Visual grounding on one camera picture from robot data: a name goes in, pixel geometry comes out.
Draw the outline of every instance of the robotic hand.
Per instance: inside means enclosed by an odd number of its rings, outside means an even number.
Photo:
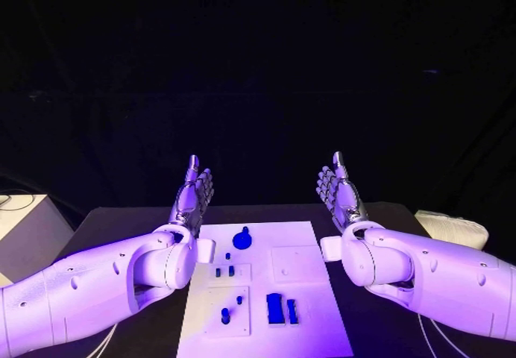
[[[321,241],[358,286],[458,330],[516,341],[516,267],[468,246],[385,229],[368,220],[342,154],[318,193],[342,236]]]
[[[198,239],[213,175],[191,157],[169,224],[153,233],[67,257],[0,289],[0,357],[91,336],[189,283],[215,242]]]

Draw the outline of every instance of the blue shape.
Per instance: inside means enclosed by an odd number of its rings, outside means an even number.
[[[230,310],[228,310],[228,308],[224,308],[223,309],[223,323],[228,324],[230,320],[231,320],[231,318],[230,318]]]
[[[296,302],[295,302],[295,300],[287,300],[287,307],[289,307],[290,324],[299,324],[299,316],[296,314]]]
[[[267,295],[269,324],[286,324],[286,317],[282,308],[282,295],[272,293]]]
[[[234,237],[234,246],[240,249],[240,250],[246,250],[253,243],[253,238],[250,235],[250,229],[247,226],[244,226],[243,232],[238,233]]]

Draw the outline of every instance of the white board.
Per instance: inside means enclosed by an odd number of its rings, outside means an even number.
[[[244,226],[250,228],[253,245],[238,250],[233,239]],[[205,225],[201,237],[217,242],[215,258],[214,264],[198,264],[194,272],[178,357],[351,357],[312,223]],[[230,265],[236,267],[234,277],[228,274]],[[223,269],[221,277],[215,277],[217,268]],[[249,321],[246,306],[234,306],[236,317],[231,314],[231,323],[226,325],[221,306],[234,304],[243,289],[249,290]],[[270,293],[282,294],[286,325],[280,327],[269,324]],[[296,300],[299,324],[290,324],[289,299]]]

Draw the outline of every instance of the blue cylinder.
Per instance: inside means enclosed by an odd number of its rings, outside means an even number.
[[[228,324],[230,323],[230,310],[228,310],[228,308],[224,308],[223,309],[223,323],[224,324]]]

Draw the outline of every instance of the white cushion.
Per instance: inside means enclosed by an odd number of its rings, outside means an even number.
[[[433,239],[484,249],[489,232],[476,222],[424,210],[417,212],[417,220]]]

